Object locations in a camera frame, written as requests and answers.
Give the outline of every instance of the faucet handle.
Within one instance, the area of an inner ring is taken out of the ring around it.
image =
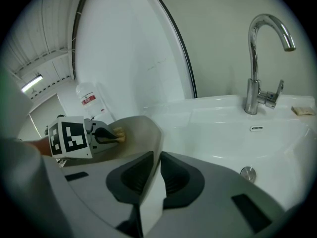
[[[279,85],[278,85],[278,89],[276,91],[276,93],[272,93],[272,92],[267,92],[267,96],[266,96],[266,102],[265,105],[271,109],[274,109],[277,103],[277,99],[280,96],[280,94],[282,93],[284,88],[284,80],[280,80]]]

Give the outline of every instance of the white sink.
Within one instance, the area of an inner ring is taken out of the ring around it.
[[[296,116],[291,107],[316,110],[315,100],[282,95],[274,110],[259,105],[255,116],[244,112],[243,102],[239,96],[192,99],[145,108],[145,115],[163,130],[163,151],[238,173],[252,166],[255,185],[287,210],[305,199],[317,168],[317,119]]]

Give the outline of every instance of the person's arm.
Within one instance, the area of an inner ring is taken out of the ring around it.
[[[25,141],[28,145],[35,146],[42,155],[52,156],[49,137],[44,137],[37,141]]]

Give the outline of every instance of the chrome faucet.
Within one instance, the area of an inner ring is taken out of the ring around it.
[[[277,99],[284,87],[284,81],[281,80],[276,93],[265,92],[261,90],[261,81],[258,80],[258,54],[256,49],[256,40],[258,30],[261,26],[268,25],[272,27],[281,39],[285,51],[295,50],[295,45],[286,26],[276,17],[269,14],[260,14],[256,16],[249,28],[249,52],[251,58],[251,78],[248,79],[247,101],[244,111],[251,115],[258,112],[258,103],[264,104],[274,109]]]

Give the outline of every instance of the fluorescent light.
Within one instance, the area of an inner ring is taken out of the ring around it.
[[[38,75],[36,78],[32,79],[29,83],[27,83],[25,86],[22,87],[22,92],[27,91],[28,89],[30,89],[32,86],[34,86],[37,82],[39,82],[42,79],[43,79],[42,75]]]

